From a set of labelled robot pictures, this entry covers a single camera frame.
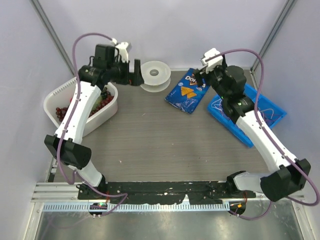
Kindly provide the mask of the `translucent white spool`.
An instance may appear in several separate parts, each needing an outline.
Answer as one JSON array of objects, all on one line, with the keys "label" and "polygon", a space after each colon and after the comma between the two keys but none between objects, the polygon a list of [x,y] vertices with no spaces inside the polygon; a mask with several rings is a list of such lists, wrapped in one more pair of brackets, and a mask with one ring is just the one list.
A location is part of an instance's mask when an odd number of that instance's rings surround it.
[{"label": "translucent white spool", "polygon": [[153,60],[143,63],[141,75],[144,83],[140,87],[150,93],[161,92],[171,83],[171,69],[161,61]]}]

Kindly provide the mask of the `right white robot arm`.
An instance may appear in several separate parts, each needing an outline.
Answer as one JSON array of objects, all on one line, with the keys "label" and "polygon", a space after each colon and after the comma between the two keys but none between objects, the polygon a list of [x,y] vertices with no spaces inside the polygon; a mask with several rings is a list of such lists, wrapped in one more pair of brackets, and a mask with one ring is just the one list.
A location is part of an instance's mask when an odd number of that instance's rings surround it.
[{"label": "right white robot arm", "polygon": [[243,191],[263,193],[276,202],[302,190],[311,165],[297,159],[265,123],[254,101],[245,94],[247,79],[241,67],[218,64],[193,72],[198,86],[212,87],[221,99],[224,114],[251,140],[269,170],[266,174],[239,171],[230,175],[226,193],[233,198]]}]

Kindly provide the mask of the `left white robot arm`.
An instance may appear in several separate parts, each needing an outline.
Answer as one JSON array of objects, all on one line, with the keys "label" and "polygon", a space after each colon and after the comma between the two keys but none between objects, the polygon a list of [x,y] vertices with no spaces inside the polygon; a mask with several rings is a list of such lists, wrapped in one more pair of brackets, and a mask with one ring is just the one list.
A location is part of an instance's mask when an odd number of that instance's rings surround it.
[{"label": "left white robot arm", "polygon": [[92,64],[77,71],[75,92],[62,123],[54,135],[46,135],[44,139],[58,163],[74,170],[97,200],[106,195],[106,179],[92,163],[91,149],[81,143],[91,110],[108,83],[131,86],[144,83],[140,60],[134,61],[134,71],[130,72],[130,47],[129,42],[96,45]]}]

